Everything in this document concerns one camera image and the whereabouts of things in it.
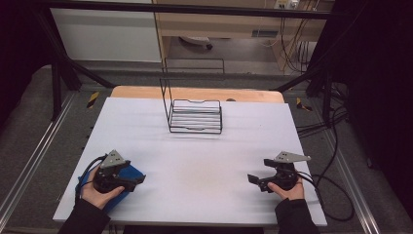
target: wooden edge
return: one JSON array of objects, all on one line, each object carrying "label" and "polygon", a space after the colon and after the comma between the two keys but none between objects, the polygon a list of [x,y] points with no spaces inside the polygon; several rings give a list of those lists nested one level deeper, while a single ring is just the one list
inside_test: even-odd
[{"label": "wooden edge", "polygon": [[[274,91],[171,88],[173,99],[233,99],[245,102],[284,103],[282,94]],[[113,89],[112,98],[162,98],[160,87],[118,86]]]}]

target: blue object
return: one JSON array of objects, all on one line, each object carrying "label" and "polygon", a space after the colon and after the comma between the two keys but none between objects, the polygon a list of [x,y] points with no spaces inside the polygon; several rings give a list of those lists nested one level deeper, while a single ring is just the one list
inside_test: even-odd
[{"label": "blue object", "polygon": [[[95,167],[93,167],[86,173],[85,178],[83,179],[81,183],[82,185],[88,182],[89,174],[94,168]],[[140,170],[134,168],[132,165],[129,165],[128,167],[121,169],[121,171],[119,172],[119,177],[122,177],[122,178],[134,179],[134,178],[138,178],[142,176],[143,176],[143,173]],[[122,192],[117,197],[110,200],[106,204],[106,206],[103,208],[103,211],[108,214],[114,207],[116,207],[116,205],[118,205],[122,200],[124,200],[124,198],[126,198],[129,194],[130,192]]]}]

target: floor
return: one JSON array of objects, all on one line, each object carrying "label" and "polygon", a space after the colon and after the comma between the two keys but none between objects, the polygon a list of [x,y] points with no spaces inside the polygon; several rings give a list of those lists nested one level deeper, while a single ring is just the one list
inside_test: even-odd
[{"label": "floor", "polygon": [[[219,84],[210,84],[204,79],[208,75],[197,75],[199,82],[187,82],[182,86],[216,87],[234,89],[268,90],[279,86],[296,77],[299,72],[290,71],[285,74],[278,69],[271,50],[264,47],[265,41],[211,39],[213,49],[190,45],[174,38],[170,49],[171,59],[224,59],[226,79]],[[158,86],[161,68],[159,64],[133,68],[124,64],[115,63],[110,69],[105,69],[95,63],[93,68],[96,73],[114,83],[122,85]],[[196,61],[185,62],[185,65],[200,64]],[[9,121],[2,126],[0,132],[0,159],[2,165],[0,184],[0,228],[3,233],[56,233],[60,223],[52,221],[58,199],[64,191],[67,181],[76,167],[77,160],[82,155],[82,148],[88,142],[88,136],[93,130],[94,122],[99,114],[105,97],[111,90],[104,89],[86,77],[80,92],[69,92],[67,97],[72,98],[72,105],[60,125],[54,126],[50,121],[52,116],[51,74],[49,69],[39,70],[33,81],[23,95],[19,106],[12,113]],[[297,85],[292,90],[285,92],[285,102],[290,105],[291,114],[297,127],[308,126],[320,122],[318,109],[319,97],[305,95],[306,82]],[[100,91],[93,108],[86,108],[91,94]],[[301,98],[302,105],[297,107],[297,98]],[[333,101],[333,107],[338,107],[340,100]],[[57,127],[55,135],[50,136],[51,141],[44,149],[36,148],[44,140],[42,137],[49,127]],[[301,143],[306,155],[312,155],[309,163],[313,174],[320,173],[328,163],[332,154],[331,130],[317,133],[312,136],[301,137]],[[368,211],[371,212],[378,230],[366,230],[363,226],[365,220],[357,213],[346,222],[328,218],[328,226],[321,227],[322,233],[413,233],[412,220],[406,215],[402,205],[398,202],[380,171],[370,170],[366,165],[362,146],[359,145],[357,136],[351,126],[351,121],[343,121],[337,125],[339,138],[339,151],[348,168],[356,179],[360,193],[365,199]],[[33,160],[37,152],[38,161]],[[35,167],[28,169],[27,162],[33,161]],[[340,164],[336,161],[327,175],[342,187],[346,187]],[[16,183],[22,172],[28,176],[27,184]],[[328,182],[320,184],[323,191],[326,211],[333,216],[345,217],[350,212],[349,202],[343,193],[331,186]],[[276,233],[277,228],[266,229],[266,234]]]}]

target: white table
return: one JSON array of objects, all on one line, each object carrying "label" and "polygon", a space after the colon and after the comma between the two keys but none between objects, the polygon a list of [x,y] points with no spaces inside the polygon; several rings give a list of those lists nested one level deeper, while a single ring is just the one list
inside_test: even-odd
[{"label": "white table", "polygon": [[[273,176],[263,159],[281,151],[303,154],[287,104],[223,101],[221,135],[171,134],[164,103],[156,98],[109,97],[56,210],[65,221],[74,187],[87,165],[116,149],[147,175],[110,212],[112,221],[148,225],[275,225],[281,199],[261,193],[247,174]],[[296,163],[308,173],[306,162]],[[316,225],[326,225],[314,188],[304,182]]]}]

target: black wire rack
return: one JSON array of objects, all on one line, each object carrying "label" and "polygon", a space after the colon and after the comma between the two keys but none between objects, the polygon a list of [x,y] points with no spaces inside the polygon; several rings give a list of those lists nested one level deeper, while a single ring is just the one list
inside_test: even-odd
[{"label": "black wire rack", "polygon": [[219,100],[173,99],[170,79],[160,79],[160,82],[171,133],[222,133],[222,108]]}]

